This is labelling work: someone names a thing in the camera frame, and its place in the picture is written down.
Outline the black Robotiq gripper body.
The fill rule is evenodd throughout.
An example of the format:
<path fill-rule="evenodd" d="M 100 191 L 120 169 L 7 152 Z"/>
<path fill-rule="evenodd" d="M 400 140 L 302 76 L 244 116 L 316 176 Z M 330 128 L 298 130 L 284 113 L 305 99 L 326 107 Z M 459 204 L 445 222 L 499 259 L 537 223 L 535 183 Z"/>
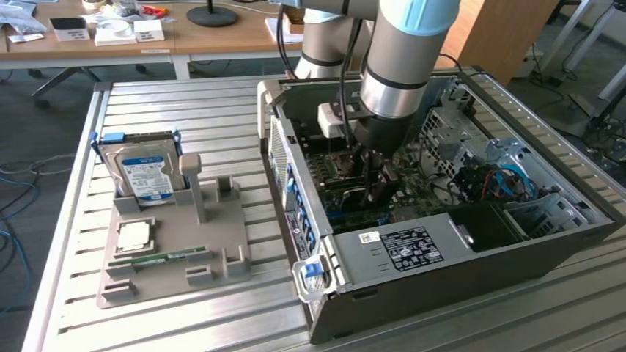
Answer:
<path fill-rule="evenodd" d="M 412 117 L 386 119 L 377 115 L 358 119 L 353 129 L 357 143 L 391 158 L 404 143 Z"/>

